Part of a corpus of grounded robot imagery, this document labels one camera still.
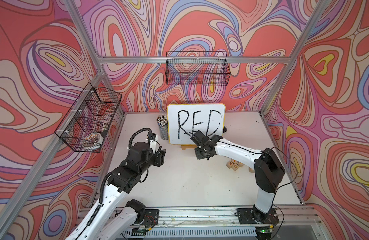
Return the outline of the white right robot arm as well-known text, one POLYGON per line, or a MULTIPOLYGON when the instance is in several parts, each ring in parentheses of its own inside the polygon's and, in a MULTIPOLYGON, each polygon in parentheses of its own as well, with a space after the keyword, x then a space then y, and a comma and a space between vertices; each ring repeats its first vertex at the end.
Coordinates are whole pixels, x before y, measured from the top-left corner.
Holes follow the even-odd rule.
POLYGON ((197 146, 195 155, 198 160, 209 160, 214 156, 222 156, 235 160, 251 169, 250 174, 258 191, 250 218, 257 224, 264 224, 273 209, 279 184, 286 173, 283 164, 273 149, 251 149, 225 140, 219 135, 208 137, 200 131, 194 133, 190 139, 197 146))

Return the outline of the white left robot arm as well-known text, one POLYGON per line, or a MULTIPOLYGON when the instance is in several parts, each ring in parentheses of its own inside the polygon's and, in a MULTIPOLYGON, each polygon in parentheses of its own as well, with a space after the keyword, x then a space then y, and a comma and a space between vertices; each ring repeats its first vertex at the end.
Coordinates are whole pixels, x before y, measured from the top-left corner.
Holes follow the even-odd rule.
POLYGON ((146 181, 150 167, 163 165, 166 150, 157 139, 150 128, 130 137, 125 160, 105 175, 98 200, 67 239, 115 240, 130 226, 144 223, 145 205, 135 199, 128 201, 113 220, 109 218, 133 187, 146 181))

